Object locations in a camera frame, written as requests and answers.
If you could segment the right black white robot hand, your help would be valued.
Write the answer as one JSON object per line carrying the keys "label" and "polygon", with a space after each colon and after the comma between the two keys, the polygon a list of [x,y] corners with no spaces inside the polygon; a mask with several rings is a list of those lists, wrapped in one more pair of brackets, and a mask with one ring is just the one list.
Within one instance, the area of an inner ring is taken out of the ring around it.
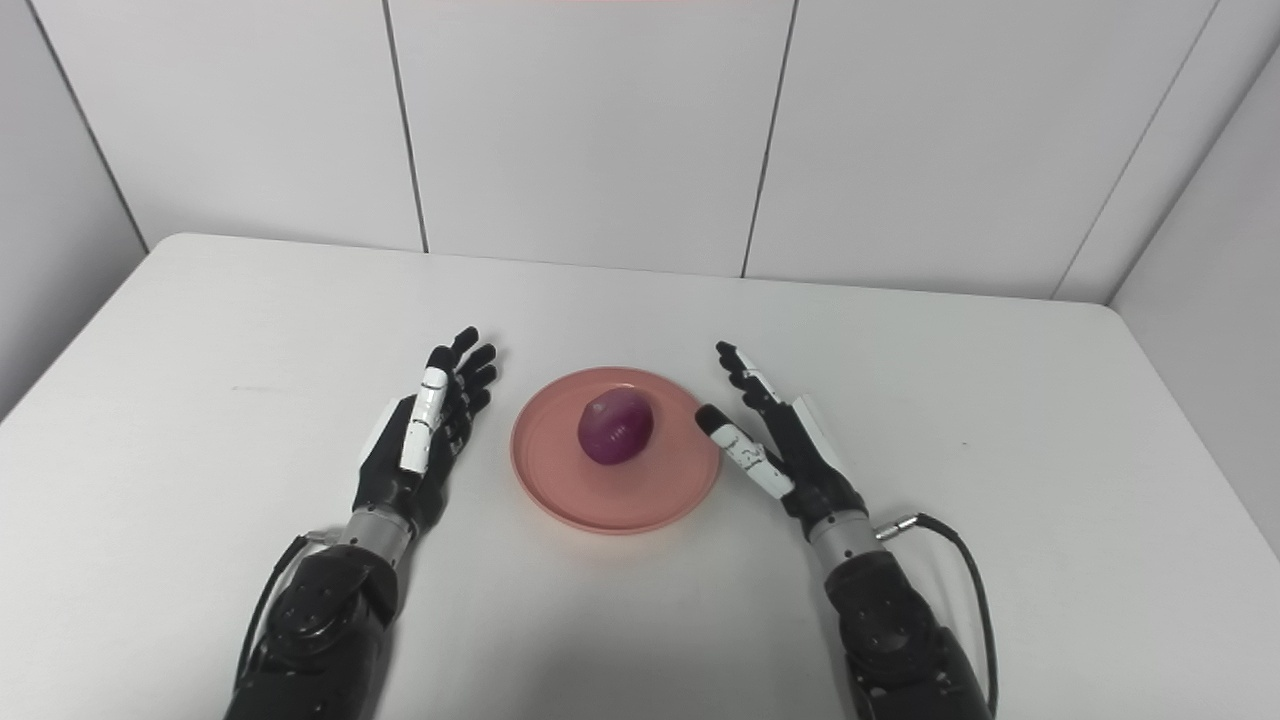
{"label": "right black white robot hand", "polygon": [[719,407],[705,404],[694,418],[710,442],[800,523],[806,539],[817,527],[845,514],[865,515],[865,500],[837,468],[829,442],[803,401],[783,401],[736,345],[719,341],[716,351],[730,384],[763,420],[773,445],[754,439]]}

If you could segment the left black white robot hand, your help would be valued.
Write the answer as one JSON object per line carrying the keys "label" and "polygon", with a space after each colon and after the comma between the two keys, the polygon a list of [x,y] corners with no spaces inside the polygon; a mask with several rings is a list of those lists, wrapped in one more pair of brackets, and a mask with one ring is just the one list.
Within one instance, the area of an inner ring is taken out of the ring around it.
{"label": "left black white robot hand", "polygon": [[399,518],[412,536],[438,524],[451,473],[492,401],[495,361],[495,346],[483,345],[474,325],[430,352],[417,392],[394,401],[374,433],[358,468],[355,511]]}

